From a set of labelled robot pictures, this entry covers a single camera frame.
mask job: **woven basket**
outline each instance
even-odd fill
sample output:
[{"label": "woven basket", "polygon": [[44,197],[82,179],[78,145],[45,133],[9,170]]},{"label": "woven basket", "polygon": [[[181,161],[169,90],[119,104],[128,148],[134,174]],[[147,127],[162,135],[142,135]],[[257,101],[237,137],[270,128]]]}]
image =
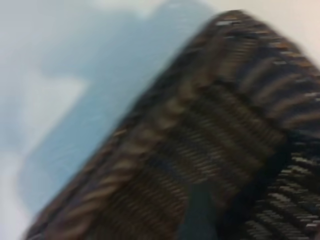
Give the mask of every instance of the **woven basket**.
[{"label": "woven basket", "polygon": [[319,76],[267,25],[241,11],[221,14],[26,239],[174,240],[190,189],[202,183],[221,240],[313,238],[320,223]]}]

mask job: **white surface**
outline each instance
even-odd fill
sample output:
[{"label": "white surface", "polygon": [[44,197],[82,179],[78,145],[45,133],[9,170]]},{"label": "white surface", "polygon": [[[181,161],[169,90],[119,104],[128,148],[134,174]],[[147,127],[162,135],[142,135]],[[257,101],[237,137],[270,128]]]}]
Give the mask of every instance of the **white surface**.
[{"label": "white surface", "polygon": [[[70,69],[60,74],[51,74],[46,71],[46,66],[43,67],[43,61],[51,58],[51,51],[57,46],[77,49],[76,44],[81,39],[86,39],[87,34],[92,34],[92,31],[88,29],[101,24],[101,21],[104,20],[103,16],[117,12],[119,15],[126,13],[147,23],[157,14],[162,5],[166,4],[165,2],[165,0],[0,0],[1,240],[17,240],[34,216],[34,213],[23,202],[17,189],[17,177],[21,167],[28,156],[49,137],[51,131],[64,121],[68,112],[92,85],[92,80],[86,75],[78,74],[79,71],[72,71],[72,64],[68,66]],[[196,9],[194,13],[187,12],[188,8],[184,6],[184,4],[189,4],[187,2],[190,1],[169,1],[168,10],[165,10],[177,15],[176,18],[178,18],[173,28],[178,32],[177,41],[172,43],[176,47],[195,33],[199,29],[199,24],[204,23],[208,18],[208,15],[202,15],[202,12]],[[298,42],[316,63],[320,63],[318,43],[320,1],[318,0],[194,0],[192,2],[201,3],[199,9],[207,8],[212,14],[234,9],[247,10]],[[191,15],[199,15],[196,19],[197,24],[192,25],[192,22],[189,22]],[[109,24],[115,27],[106,27],[106,29],[97,27],[97,31],[108,31],[107,34],[102,35],[106,41],[117,35],[117,26],[122,24],[121,17],[114,21]],[[106,111],[110,121],[105,123],[105,128],[112,129],[117,120],[126,112],[130,102],[149,84],[165,62],[174,56],[175,51],[171,50],[171,43],[163,45],[167,38],[163,35],[157,36],[157,32],[153,32],[153,30],[163,30],[162,33],[166,33],[166,28],[172,27],[166,24],[168,22],[164,19],[151,25],[151,28],[144,28],[149,31],[149,38],[145,40],[145,44],[143,43],[145,48],[142,46],[139,50],[145,52],[144,54],[139,55],[138,51],[128,53],[137,54],[137,58],[143,58],[145,55],[148,59],[156,59],[151,72],[143,69],[143,60],[137,61],[141,71],[144,71],[142,75],[144,81],[131,82],[127,87],[124,85],[115,90],[117,84],[124,84],[124,82],[112,77],[106,80],[110,82],[110,87],[103,89],[105,92],[100,92],[100,94],[109,96],[106,105],[114,105],[114,108]],[[131,37],[128,35],[127,42],[123,44],[129,43]],[[148,45],[148,41],[159,41],[159,44],[167,51],[159,56],[159,53],[154,51],[157,44]],[[60,60],[63,62],[65,58],[69,58],[69,55],[71,55],[71,62],[73,59],[84,59],[83,64],[86,65],[97,54],[97,50],[91,48],[84,51],[81,56],[77,55],[77,51],[70,51],[69,55],[62,52],[59,56],[60,52],[57,53],[58,55],[53,55],[57,60],[53,63],[49,61],[49,65],[57,65]],[[75,64],[79,67],[82,63],[76,61]],[[121,64],[118,67],[118,71],[123,71]],[[95,118],[99,117],[92,116],[90,121],[87,120],[84,124],[94,125],[97,121]],[[46,188],[50,188],[51,181],[53,180],[43,181],[44,184],[47,184]]]}]

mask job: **dark wicker weave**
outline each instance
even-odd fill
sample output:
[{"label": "dark wicker weave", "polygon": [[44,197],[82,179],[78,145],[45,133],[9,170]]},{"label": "dark wicker weave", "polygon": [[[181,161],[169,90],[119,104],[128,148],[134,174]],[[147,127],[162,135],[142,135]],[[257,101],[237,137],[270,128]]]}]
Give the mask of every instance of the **dark wicker weave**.
[{"label": "dark wicker weave", "polygon": [[318,70],[240,11],[210,22],[38,216],[28,240],[173,240],[207,182],[221,240],[320,223]]}]

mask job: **blurry background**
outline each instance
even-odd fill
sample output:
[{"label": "blurry background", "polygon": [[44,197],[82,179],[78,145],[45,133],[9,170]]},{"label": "blurry background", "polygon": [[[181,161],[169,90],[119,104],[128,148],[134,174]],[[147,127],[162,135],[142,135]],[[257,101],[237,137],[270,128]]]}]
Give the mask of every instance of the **blurry background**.
[{"label": "blurry background", "polygon": [[318,0],[0,0],[0,239],[19,239],[186,41],[235,9],[320,63]]}]

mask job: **brown wicker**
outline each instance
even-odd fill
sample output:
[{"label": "brown wicker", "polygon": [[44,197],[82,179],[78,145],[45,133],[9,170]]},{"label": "brown wicker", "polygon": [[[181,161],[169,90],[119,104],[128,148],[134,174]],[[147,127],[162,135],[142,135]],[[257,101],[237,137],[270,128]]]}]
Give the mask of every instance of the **brown wicker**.
[{"label": "brown wicker", "polygon": [[221,14],[41,212],[26,239],[173,240],[188,187],[205,181],[221,239],[309,239],[320,217],[318,183],[309,189],[319,179],[310,157],[320,135],[318,78],[297,47],[267,25],[241,11]]}]

